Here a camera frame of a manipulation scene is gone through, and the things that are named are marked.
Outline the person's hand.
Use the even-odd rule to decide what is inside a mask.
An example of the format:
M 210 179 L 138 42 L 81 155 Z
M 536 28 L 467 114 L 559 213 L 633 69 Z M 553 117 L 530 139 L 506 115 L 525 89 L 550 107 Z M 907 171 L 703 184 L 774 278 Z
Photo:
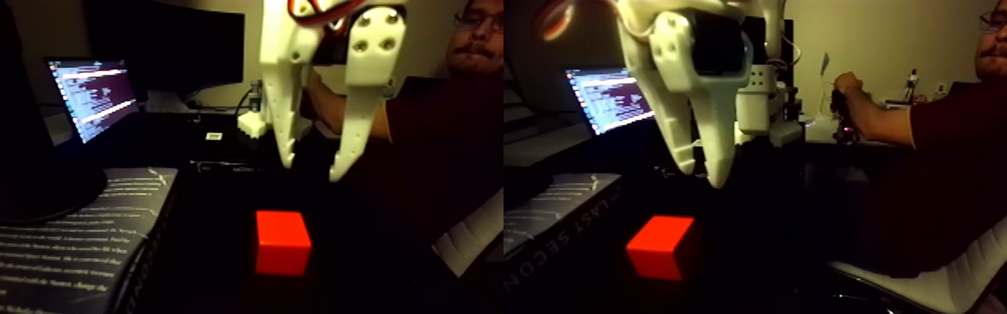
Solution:
M 857 78 L 854 72 L 839 74 L 834 78 L 833 85 L 831 110 L 836 114 L 845 110 L 856 110 L 868 101 L 866 93 L 863 92 L 863 81 Z

